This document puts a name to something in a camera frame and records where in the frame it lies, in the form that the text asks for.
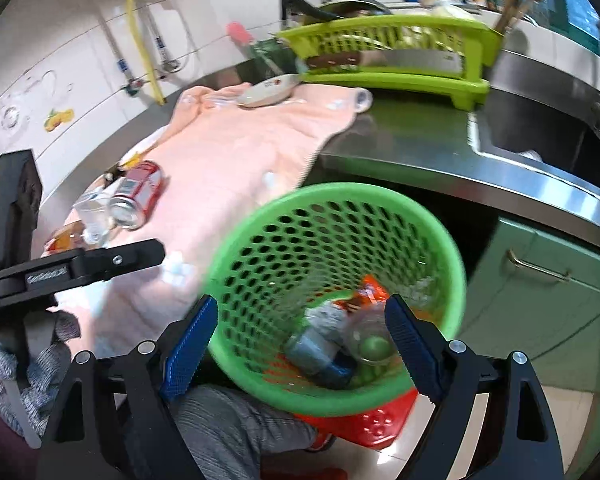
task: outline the gray glove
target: gray glove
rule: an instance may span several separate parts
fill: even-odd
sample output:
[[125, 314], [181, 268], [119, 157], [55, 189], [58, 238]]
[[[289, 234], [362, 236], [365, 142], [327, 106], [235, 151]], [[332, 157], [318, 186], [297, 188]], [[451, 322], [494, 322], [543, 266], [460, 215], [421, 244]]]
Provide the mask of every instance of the gray glove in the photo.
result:
[[[73, 314], [61, 310], [52, 315], [56, 318], [52, 343], [35, 358], [32, 356], [27, 367], [30, 387], [25, 388], [21, 394], [29, 423], [39, 436], [45, 433], [58, 389], [71, 364], [71, 351], [64, 342], [80, 337], [78, 320]], [[0, 344], [0, 418], [17, 434], [25, 436], [3, 382], [16, 379], [16, 365], [15, 355], [7, 352]]]

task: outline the glass cup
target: glass cup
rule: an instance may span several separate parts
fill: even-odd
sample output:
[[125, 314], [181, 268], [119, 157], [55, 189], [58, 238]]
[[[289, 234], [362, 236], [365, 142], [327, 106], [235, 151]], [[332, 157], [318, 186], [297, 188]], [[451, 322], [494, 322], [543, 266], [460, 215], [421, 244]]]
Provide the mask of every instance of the glass cup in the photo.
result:
[[84, 241], [89, 245], [103, 247], [109, 240], [111, 220], [110, 196], [101, 187], [86, 191], [75, 202], [74, 208], [84, 224]]

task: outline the white plate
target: white plate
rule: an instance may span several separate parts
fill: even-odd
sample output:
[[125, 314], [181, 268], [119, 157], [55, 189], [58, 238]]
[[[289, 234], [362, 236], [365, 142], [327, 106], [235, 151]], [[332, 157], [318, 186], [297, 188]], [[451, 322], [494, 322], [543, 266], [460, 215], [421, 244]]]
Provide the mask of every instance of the white plate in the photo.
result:
[[245, 108], [269, 106], [289, 97], [299, 83], [298, 74], [275, 76], [246, 89], [237, 103]]
[[143, 140], [138, 142], [134, 147], [132, 147], [128, 152], [126, 152], [125, 155], [122, 156], [122, 158], [119, 161], [119, 164], [125, 164], [126, 162], [130, 161], [134, 155], [145, 152], [150, 147], [152, 147], [156, 142], [158, 142], [158, 140], [160, 140], [160, 137], [162, 137], [162, 134], [165, 132], [168, 126], [169, 125], [167, 124], [167, 126], [158, 128], [150, 136], [145, 137]]

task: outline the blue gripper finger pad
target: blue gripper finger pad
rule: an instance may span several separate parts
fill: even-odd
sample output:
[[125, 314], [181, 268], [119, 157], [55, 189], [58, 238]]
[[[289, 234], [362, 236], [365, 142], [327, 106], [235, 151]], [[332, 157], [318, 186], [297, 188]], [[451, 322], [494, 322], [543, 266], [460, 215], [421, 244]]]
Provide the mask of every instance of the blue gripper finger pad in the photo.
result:
[[438, 381], [438, 361], [416, 329], [416, 317], [407, 314], [408, 308], [401, 298], [390, 297], [384, 307], [384, 321], [413, 384], [431, 402], [439, 402], [443, 390]]
[[164, 363], [164, 381], [160, 387], [163, 399], [171, 401], [187, 391], [216, 325], [218, 304], [209, 297]]

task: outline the green wastebasket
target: green wastebasket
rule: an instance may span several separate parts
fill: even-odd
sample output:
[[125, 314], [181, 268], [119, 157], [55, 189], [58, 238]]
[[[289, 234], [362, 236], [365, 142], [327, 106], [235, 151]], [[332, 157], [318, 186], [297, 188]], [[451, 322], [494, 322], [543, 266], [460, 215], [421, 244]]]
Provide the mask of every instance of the green wastebasket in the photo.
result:
[[413, 383], [399, 356], [360, 366], [346, 390], [321, 388], [283, 357], [307, 308], [348, 298], [371, 274], [446, 338], [458, 331], [466, 279], [452, 237], [428, 210], [378, 186], [308, 186], [270, 202], [227, 238], [205, 292], [218, 300], [209, 344], [238, 386], [289, 412], [344, 416], [381, 406]]

